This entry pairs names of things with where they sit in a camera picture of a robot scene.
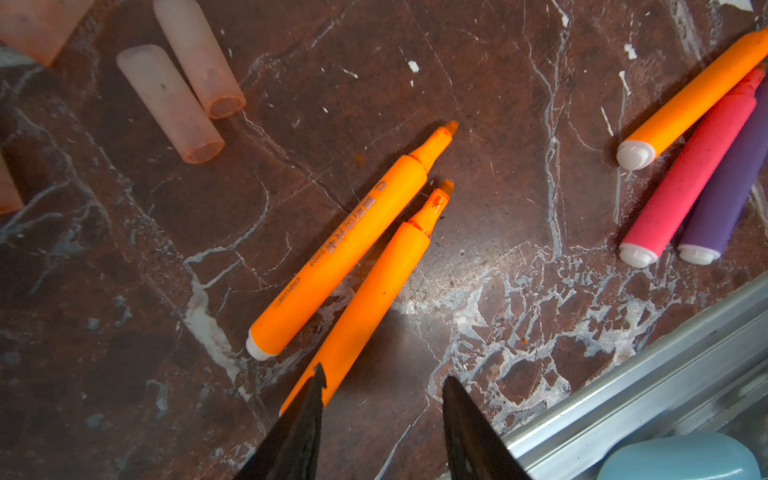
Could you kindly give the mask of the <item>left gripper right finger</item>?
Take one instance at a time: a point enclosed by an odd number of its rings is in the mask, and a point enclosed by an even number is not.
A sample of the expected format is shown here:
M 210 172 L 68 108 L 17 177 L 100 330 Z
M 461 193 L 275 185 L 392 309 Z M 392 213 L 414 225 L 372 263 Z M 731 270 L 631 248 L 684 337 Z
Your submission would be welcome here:
M 452 479 L 531 479 L 456 377 L 445 379 L 442 397 Z

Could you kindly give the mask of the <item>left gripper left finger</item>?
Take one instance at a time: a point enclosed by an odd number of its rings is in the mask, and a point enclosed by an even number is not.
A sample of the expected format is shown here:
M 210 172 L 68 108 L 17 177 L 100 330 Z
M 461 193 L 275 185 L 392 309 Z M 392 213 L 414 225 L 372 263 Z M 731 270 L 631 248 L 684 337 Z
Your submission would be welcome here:
M 325 387 L 325 373 L 318 364 L 235 479 L 316 478 Z

